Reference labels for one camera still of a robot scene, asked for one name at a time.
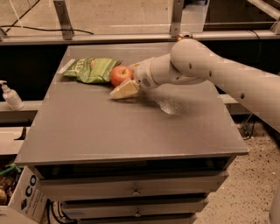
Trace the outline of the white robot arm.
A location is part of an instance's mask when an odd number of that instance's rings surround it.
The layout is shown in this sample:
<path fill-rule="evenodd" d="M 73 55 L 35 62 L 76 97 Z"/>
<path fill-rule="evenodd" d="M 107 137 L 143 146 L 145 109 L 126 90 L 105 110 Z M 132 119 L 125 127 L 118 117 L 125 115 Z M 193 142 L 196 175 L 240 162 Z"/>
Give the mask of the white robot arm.
<path fill-rule="evenodd" d="M 183 38 L 170 52 L 130 66 L 126 78 L 110 92 L 114 99 L 164 84 L 193 85 L 210 81 L 271 128 L 280 131 L 280 76 L 225 59 L 193 38 Z"/>

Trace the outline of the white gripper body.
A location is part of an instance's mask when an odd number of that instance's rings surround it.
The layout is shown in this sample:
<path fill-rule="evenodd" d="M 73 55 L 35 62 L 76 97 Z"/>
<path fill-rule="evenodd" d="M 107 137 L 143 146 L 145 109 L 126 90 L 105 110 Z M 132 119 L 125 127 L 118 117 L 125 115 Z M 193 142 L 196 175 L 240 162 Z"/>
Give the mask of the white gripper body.
<path fill-rule="evenodd" d="M 155 57 L 139 62 L 134 71 L 134 79 L 144 89 L 157 88 L 159 86 L 158 77 Z"/>

